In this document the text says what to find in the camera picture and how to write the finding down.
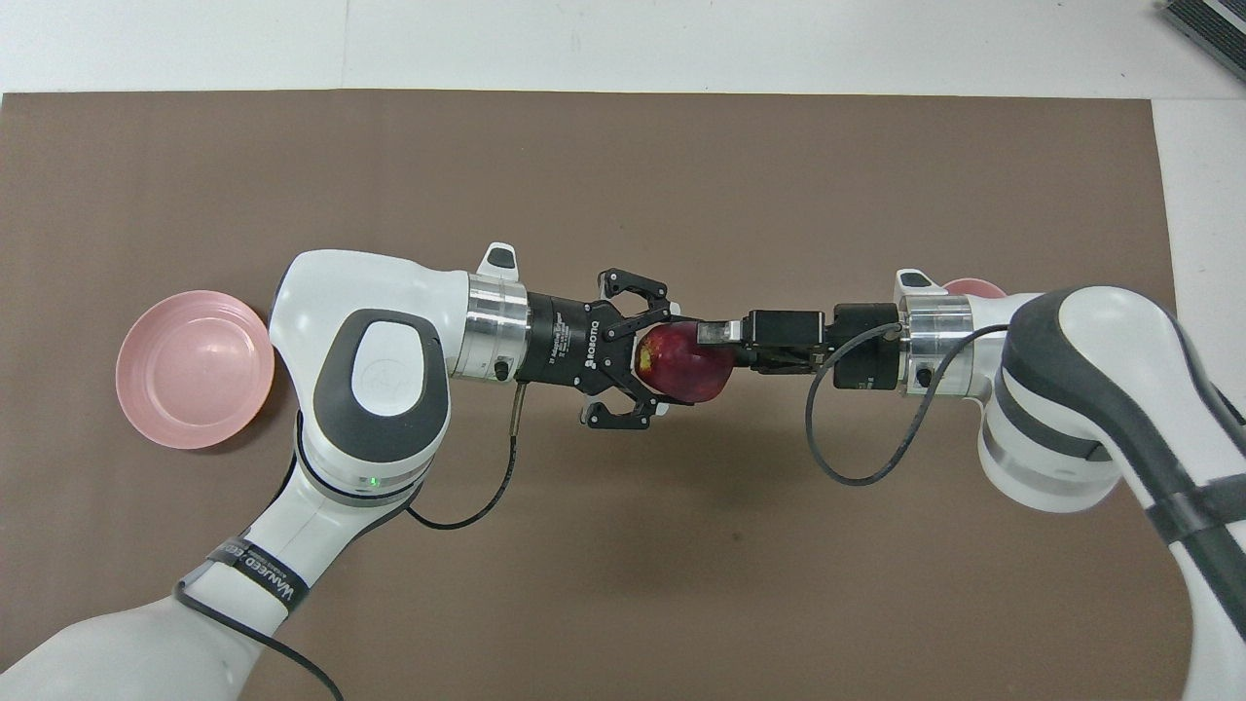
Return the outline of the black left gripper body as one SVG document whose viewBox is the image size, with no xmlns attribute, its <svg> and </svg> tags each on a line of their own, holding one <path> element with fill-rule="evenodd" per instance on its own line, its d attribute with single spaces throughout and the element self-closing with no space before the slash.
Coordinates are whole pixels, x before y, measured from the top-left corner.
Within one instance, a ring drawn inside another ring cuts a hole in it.
<svg viewBox="0 0 1246 701">
<path fill-rule="evenodd" d="M 517 381 L 602 393 L 624 387 L 630 337 L 609 336 L 623 315 L 607 301 L 527 294 L 527 346 Z"/>
</svg>

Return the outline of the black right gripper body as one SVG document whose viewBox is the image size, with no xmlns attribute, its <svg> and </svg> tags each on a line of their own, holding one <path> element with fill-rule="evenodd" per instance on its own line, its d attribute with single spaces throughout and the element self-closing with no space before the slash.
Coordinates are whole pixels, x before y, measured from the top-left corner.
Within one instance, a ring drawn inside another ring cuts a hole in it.
<svg viewBox="0 0 1246 701">
<path fill-rule="evenodd" d="M 881 325 L 900 322 L 895 303 L 845 303 L 832 310 L 826 337 L 834 350 Z M 900 379 L 900 332 L 867 339 L 845 354 L 832 369 L 840 388 L 893 390 Z"/>
</svg>

